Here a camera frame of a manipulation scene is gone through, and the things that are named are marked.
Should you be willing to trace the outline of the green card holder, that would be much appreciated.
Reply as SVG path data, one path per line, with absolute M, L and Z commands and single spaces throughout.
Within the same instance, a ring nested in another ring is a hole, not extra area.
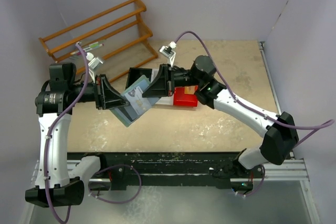
M 143 98 L 143 91 L 149 87 L 150 81 L 142 75 L 127 89 L 121 96 L 129 103 L 126 106 L 110 109 L 112 114 L 125 126 L 129 127 L 133 122 L 140 118 L 146 111 L 152 108 L 160 98 Z

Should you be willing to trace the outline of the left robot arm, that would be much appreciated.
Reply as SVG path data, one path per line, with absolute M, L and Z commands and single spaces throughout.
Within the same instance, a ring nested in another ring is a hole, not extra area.
M 129 102 L 114 89 L 106 75 L 93 83 L 75 83 L 74 63 L 53 63 L 50 79 L 35 99 L 40 125 L 40 159 L 33 188 L 26 190 L 25 200 L 47 208 L 76 206 L 82 203 L 89 177 L 101 165 L 98 156 L 84 157 L 78 166 L 68 171 L 67 143 L 72 116 L 72 104 L 94 102 L 98 110 L 128 106 Z

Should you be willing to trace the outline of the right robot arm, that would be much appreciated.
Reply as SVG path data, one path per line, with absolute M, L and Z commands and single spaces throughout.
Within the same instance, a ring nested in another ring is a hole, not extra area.
M 230 94 L 228 86 L 218 82 L 216 68 L 208 56 L 198 56 L 190 69 L 161 64 L 151 84 L 143 91 L 144 98 L 170 97 L 177 87 L 196 86 L 197 100 L 211 109 L 233 116 L 253 129 L 263 142 L 259 147 L 243 150 L 237 157 L 238 167 L 250 170 L 264 163 L 281 165 L 298 143 L 293 117 L 277 115 Z

